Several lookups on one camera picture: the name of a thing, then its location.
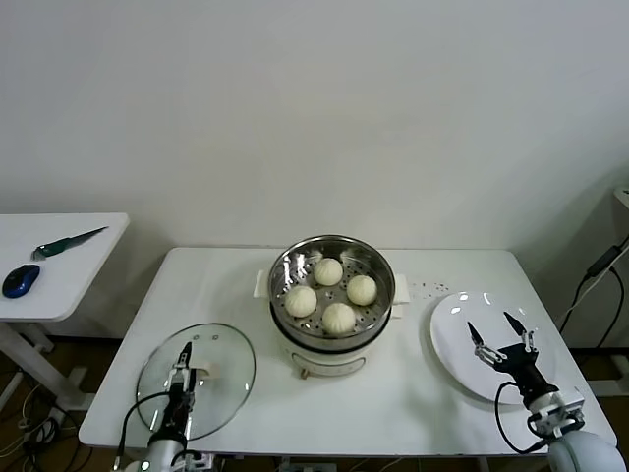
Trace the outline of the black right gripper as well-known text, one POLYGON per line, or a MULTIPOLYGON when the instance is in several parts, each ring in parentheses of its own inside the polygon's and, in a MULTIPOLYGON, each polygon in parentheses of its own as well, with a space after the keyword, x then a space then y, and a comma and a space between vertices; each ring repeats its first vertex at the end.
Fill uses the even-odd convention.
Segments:
POLYGON ((475 355, 485 364, 496 364, 495 369, 498 372, 509 375, 514 380, 524 401, 535 401, 546 394, 557 392, 558 387, 549 383, 536 366, 539 353, 536 352, 534 332, 526 329, 518 319, 509 313, 504 312, 503 315, 521 338, 523 344, 506 346, 497 352, 487 346, 476 328, 467 322, 475 346, 475 355), (504 355, 500 362, 499 353, 504 355))

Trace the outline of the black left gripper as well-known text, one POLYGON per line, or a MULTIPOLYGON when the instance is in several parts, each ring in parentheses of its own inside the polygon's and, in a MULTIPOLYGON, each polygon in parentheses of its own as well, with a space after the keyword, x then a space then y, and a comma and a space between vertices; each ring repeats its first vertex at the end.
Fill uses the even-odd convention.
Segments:
POLYGON ((151 436, 153 443, 188 441, 186 430, 194 404, 194 395, 189 391, 196 388, 200 370, 197 367, 190 368, 192 350, 192 343, 187 342, 169 372, 168 403, 160 427, 151 436))

